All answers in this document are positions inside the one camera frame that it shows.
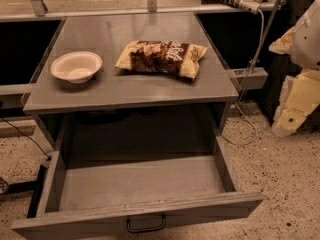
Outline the yellow brown chip bag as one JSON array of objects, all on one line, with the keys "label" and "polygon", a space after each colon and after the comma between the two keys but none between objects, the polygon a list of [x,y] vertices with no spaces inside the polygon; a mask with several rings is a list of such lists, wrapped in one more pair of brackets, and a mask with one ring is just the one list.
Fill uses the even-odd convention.
[{"label": "yellow brown chip bag", "polygon": [[164,73],[194,80],[207,48],[178,41],[131,41],[115,65],[139,73]]}]

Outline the grey drawer cabinet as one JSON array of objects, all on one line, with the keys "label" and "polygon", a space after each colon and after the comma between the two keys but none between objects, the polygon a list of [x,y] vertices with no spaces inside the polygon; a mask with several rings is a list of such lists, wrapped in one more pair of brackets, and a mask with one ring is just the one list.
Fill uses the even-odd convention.
[{"label": "grey drawer cabinet", "polygon": [[[122,75],[115,70],[122,50],[133,40],[175,40],[206,46],[200,72],[186,82],[168,75]],[[103,59],[96,78],[70,84],[50,73],[51,63],[71,51],[92,51]],[[191,12],[67,18],[28,97],[24,112],[46,137],[50,129],[41,116],[82,110],[148,107],[158,104],[228,103],[238,93]]]}]

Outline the grey top drawer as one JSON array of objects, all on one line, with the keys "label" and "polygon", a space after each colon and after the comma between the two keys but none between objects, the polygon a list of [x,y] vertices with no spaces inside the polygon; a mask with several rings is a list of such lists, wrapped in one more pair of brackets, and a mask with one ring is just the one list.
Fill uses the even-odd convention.
[{"label": "grey top drawer", "polygon": [[27,240],[129,233],[129,218],[166,216],[166,227],[249,216],[244,192],[210,114],[183,110],[85,125],[64,118],[33,217],[13,223]]}]

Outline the white paper bowl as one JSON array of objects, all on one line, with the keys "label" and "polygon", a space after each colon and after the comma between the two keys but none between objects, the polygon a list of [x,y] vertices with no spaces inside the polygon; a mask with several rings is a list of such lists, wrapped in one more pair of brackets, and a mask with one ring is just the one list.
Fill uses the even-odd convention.
[{"label": "white paper bowl", "polygon": [[102,59],[99,55],[88,51],[78,51],[55,59],[50,71],[57,79],[80,84],[89,81],[101,67]]}]

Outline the grey side bracket box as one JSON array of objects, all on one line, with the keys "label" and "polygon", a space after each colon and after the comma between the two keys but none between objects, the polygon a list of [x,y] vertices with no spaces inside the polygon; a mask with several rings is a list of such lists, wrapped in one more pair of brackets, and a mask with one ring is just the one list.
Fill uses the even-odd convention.
[{"label": "grey side bracket box", "polygon": [[238,91],[262,89],[268,77],[263,67],[254,68],[251,73],[246,68],[228,69],[226,73]]}]

